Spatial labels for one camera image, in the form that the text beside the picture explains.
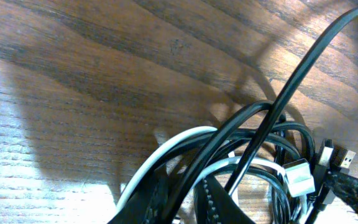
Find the white plastic connector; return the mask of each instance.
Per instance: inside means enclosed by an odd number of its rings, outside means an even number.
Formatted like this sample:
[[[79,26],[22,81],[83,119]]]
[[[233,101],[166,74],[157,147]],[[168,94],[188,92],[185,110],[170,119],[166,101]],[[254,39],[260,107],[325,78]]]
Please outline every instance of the white plastic connector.
[[[310,165],[306,159],[285,164],[283,167],[286,173],[284,181],[292,197],[313,193],[316,190]]]

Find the brown wooden tabletop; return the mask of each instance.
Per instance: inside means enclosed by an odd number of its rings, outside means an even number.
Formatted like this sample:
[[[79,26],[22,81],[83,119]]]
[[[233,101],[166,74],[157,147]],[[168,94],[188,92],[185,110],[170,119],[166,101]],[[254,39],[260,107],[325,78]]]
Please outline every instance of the brown wooden tabletop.
[[[107,222],[159,144],[274,100],[314,40],[356,6],[0,0],[0,223]],[[317,146],[331,138],[357,152],[358,177],[358,19],[320,56],[287,112]],[[260,155],[272,158],[269,147]],[[246,176],[239,201],[255,222],[272,221],[268,183]],[[191,195],[179,215],[194,222]],[[336,200],[318,219],[329,221],[358,216]]]

